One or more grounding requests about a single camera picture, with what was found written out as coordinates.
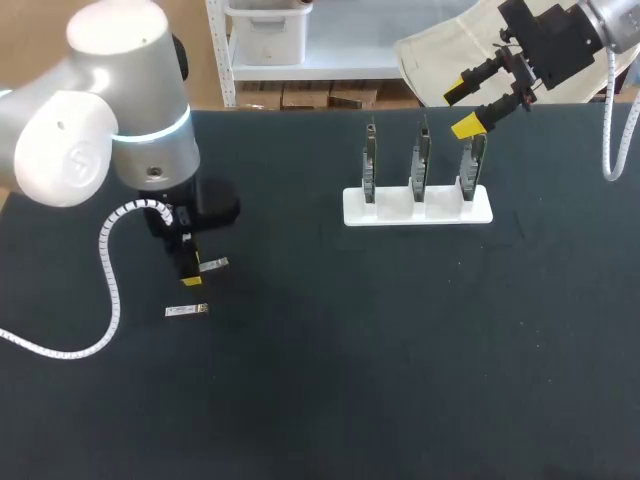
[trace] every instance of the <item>white shelf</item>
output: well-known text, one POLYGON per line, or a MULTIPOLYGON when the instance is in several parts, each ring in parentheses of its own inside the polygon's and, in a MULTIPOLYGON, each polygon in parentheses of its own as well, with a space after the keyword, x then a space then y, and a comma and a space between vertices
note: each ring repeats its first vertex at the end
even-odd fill
POLYGON ((394 44, 453 18, 473 1, 372 6, 318 0, 310 14, 307 60, 302 65, 246 65, 236 51, 235 32, 229 51, 233 76, 239 81, 352 80, 401 78, 394 44))

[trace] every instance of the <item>black table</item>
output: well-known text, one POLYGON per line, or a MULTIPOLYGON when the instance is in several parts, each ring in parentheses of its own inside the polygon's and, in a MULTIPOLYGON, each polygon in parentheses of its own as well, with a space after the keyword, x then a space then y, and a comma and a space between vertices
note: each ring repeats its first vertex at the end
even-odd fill
MULTIPOLYGON (((491 134, 491 225, 393 229, 342 224, 370 113, 196 113, 204 171, 243 201, 199 240, 231 268, 188 290, 141 215, 122 220, 114 342, 76 363, 0 343, 0 477, 640 477, 640 140, 607 183, 602 111, 491 134), (209 317, 164 318, 202 297, 209 317)), ((379 185, 406 182, 424 112, 375 114, 379 185)), ((467 112, 426 112, 430 183, 452 182, 467 112)), ((102 335, 97 235, 133 195, 110 178, 75 209, 9 199, 3 327, 59 349, 102 335)))

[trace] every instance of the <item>white cable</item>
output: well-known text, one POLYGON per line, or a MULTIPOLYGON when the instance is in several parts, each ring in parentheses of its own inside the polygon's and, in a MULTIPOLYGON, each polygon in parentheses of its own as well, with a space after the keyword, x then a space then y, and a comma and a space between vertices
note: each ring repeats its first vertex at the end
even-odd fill
POLYGON ((38 355, 42 355, 43 357, 55 358, 58 360, 78 360, 86 358, 106 347, 113 339, 116 330, 118 330, 118 324, 120 323, 120 294, 118 293, 118 285, 116 284, 116 278, 113 274, 113 269, 111 268, 111 260, 109 259, 109 235, 111 234, 111 229, 115 223, 120 220, 120 218, 127 213, 140 208, 153 208, 160 213, 162 219, 167 225, 171 225, 173 223, 173 217, 169 208, 165 204, 155 200, 136 200, 135 202, 129 202, 118 208, 105 220, 102 225, 102 229, 100 230, 98 248, 100 252, 100 260, 102 261, 102 268, 104 269, 104 275, 109 287, 109 295, 111 296, 111 322, 109 323, 107 332, 98 341, 98 343, 77 352, 61 352, 59 350, 51 350, 50 348, 41 347, 40 345, 36 345, 35 343, 20 338, 3 329, 0 329, 0 338, 4 338, 5 340, 13 342, 16 345, 26 348, 38 355))
POLYGON ((604 105, 604 129, 602 135, 602 173, 604 178, 610 182, 615 182, 622 172, 624 171, 625 163, 627 162, 627 154, 629 153, 629 147, 631 146, 631 138, 633 137, 633 131, 636 128, 636 122, 640 115, 640 92, 636 96, 636 99, 631 105, 631 111, 627 117, 627 123, 622 133, 622 140, 620 141, 620 149, 618 150, 618 159, 616 160, 616 166, 611 171, 611 119, 613 117, 613 94, 616 83, 616 55, 611 50, 607 49, 607 58, 609 60, 609 71, 607 75, 607 97, 604 105))

